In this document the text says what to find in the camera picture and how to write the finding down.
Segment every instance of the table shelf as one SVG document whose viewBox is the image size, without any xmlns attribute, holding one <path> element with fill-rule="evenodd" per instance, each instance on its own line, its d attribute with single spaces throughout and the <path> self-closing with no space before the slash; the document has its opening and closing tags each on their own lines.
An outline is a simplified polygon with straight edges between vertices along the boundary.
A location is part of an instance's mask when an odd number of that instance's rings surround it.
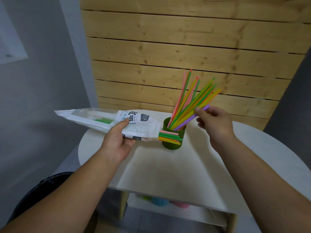
<svg viewBox="0 0 311 233">
<path fill-rule="evenodd" d="M 221 227 L 227 225 L 227 218 L 225 213 L 208 208 L 191 205 L 189 208 L 184 209 L 177 207 L 171 202 L 166 206 L 159 207 L 150 203 L 149 201 L 143 200 L 141 196 L 134 193 L 130 193 L 127 204 L 132 208 L 138 208 L 197 222 L 208 223 Z"/>
</svg>

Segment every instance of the black trash bag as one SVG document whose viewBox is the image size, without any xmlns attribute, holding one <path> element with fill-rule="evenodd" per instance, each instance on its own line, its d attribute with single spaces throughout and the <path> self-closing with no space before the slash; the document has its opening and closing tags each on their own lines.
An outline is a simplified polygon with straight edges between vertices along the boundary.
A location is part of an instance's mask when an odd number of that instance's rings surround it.
<svg viewBox="0 0 311 233">
<path fill-rule="evenodd" d="M 21 215 L 29 208 L 34 206 L 36 203 L 38 203 L 46 196 L 51 194 L 53 191 L 55 191 L 61 184 L 65 182 L 65 180 L 68 179 L 68 177 L 70 177 L 72 173 L 73 172 L 62 172 L 42 180 L 38 185 L 32 188 L 17 204 L 7 223 L 13 221 L 19 215 Z M 97 217 L 98 214 L 95 210 L 84 233 L 91 233 L 95 231 L 97 225 Z"/>
</svg>

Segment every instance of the person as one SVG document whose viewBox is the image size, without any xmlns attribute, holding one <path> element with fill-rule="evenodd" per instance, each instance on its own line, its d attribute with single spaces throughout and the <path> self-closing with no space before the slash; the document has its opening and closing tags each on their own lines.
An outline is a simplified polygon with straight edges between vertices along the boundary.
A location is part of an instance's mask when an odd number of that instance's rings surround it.
<svg viewBox="0 0 311 233">
<path fill-rule="evenodd" d="M 196 108 L 198 126 L 210 136 L 263 233 L 311 232 L 311 202 L 240 142 L 230 115 L 217 107 Z M 128 119 L 105 136 L 100 149 L 59 188 L 0 233 L 83 232 L 103 192 L 135 141 L 122 137 Z"/>
</svg>

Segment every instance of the white packaging bag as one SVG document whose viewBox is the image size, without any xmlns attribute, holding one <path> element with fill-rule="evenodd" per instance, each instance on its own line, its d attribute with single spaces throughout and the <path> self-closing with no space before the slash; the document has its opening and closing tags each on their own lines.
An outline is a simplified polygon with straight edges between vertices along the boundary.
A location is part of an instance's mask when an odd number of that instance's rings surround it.
<svg viewBox="0 0 311 233">
<path fill-rule="evenodd" d="M 129 118 L 130 123 L 122 130 L 124 137 L 152 141 L 158 140 L 163 123 L 146 114 L 134 111 L 86 108 L 77 110 L 58 110 L 55 113 L 70 121 L 107 133 L 118 122 Z"/>
</svg>

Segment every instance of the table leg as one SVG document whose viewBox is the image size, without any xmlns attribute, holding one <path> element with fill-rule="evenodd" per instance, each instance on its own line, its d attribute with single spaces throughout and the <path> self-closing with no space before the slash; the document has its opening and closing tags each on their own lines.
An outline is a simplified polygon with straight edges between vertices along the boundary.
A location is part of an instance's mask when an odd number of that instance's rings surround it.
<svg viewBox="0 0 311 233">
<path fill-rule="evenodd" d="M 119 220 L 121 220 L 125 213 L 126 202 L 130 195 L 130 192 L 121 191 L 121 200 L 120 200 L 120 208 L 119 208 Z"/>
<path fill-rule="evenodd" d="M 238 216 L 236 214 L 230 213 L 226 228 L 226 233 L 234 233 L 235 226 L 238 221 Z"/>
</svg>

